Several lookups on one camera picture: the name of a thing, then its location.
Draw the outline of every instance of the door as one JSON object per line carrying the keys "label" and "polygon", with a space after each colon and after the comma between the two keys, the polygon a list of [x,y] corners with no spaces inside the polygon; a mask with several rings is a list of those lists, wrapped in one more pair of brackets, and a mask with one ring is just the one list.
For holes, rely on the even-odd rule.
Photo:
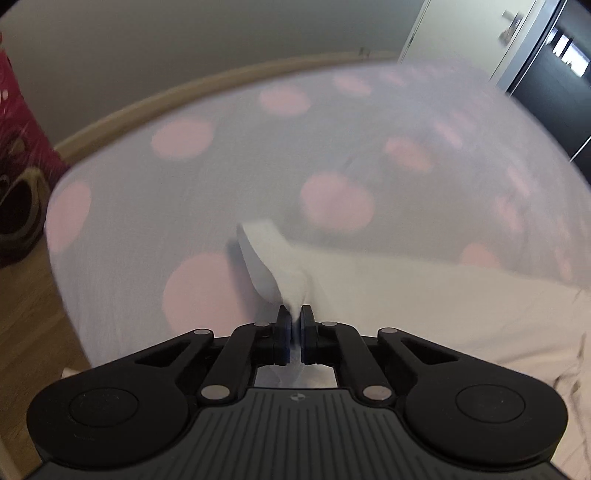
{"label": "door", "polygon": [[465,59],[491,76],[535,0],[431,0],[403,60]]}

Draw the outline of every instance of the fitted sheet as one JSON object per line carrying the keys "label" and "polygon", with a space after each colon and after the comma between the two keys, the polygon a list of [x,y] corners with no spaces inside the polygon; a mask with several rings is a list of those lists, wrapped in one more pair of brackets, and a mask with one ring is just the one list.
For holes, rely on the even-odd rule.
{"label": "fitted sheet", "polygon": [[587,184],[486,80],[448,63],[292,74],[195,101],[78,164],[46,234],[90,363],[273,320],[236,241],[263,218],[311,247],[588,289]]}

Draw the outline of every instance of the wooden bed frame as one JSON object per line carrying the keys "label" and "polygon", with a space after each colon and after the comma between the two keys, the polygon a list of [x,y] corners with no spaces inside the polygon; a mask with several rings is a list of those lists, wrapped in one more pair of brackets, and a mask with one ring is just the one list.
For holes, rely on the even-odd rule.
{"label": "wooden bed frame", "polygon": [[55,148],[69,164],[75,164],[139,126],[198,98],[248,83],[294,72],[367,60],[396,60],[389,51],[327,53],[308,57],[274,60],[211,75],[185,83],[133,103],[80,130]]}
{"label": "wooden bed frame", "polygon": [[[366,60],[396,60],[392,52],[329,53],[270,61],[205,77],[158,93],[98,120],[56,145],[74,165],[125,133],[198,98],[293,72]],[[88,368],[61,305],[42,239],[21,262],[0,270],[0,476],[20,480],[39,465],[25,414],[33,396],[65,367]]]}

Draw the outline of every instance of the circular button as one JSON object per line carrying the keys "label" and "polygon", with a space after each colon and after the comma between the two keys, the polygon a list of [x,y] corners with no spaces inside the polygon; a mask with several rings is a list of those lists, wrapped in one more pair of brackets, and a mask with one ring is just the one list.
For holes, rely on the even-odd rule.
{"label": "circular button", "polygon": [[485,423],[506,423],[525,410],[521,395],[499,385],[473,385],[456,396],[456,405],[471,419]]}
{"label": "circular button", "polygon": [[138,399],[120,388],[96,388],[70,403],[70,415],[87,427],[114,427],[134,416]]}

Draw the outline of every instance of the bed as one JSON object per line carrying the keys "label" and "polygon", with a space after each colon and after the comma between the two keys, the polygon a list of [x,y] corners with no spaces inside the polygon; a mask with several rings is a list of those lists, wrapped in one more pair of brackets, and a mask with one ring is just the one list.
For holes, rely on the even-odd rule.
{"label": "bed", "polygon": [[[134,127],[73,168],[47,214],[53,273],[92,365],[200,327],[228,335],[312,298],[320,320],[370,335],[404,326],[553,384],[571,418],[554,460],[590,478],[591,196],[556,142],[478,71],[324,66],[220,89]],[[285,255],[269,262],[279,244]],[[415,304],[439,298],[439,330],[420,309],[384,319],[384,304],[372,323],[326,307],[381,265],[393,265],[396,291],[415,279]],[[296,270],[305,280],[279,280]],[[379,303],[373,292],[356,291],[356,305]],[[261,378],[273,375],[282,381]],[[324,381],[308,378],[288,382]]]}

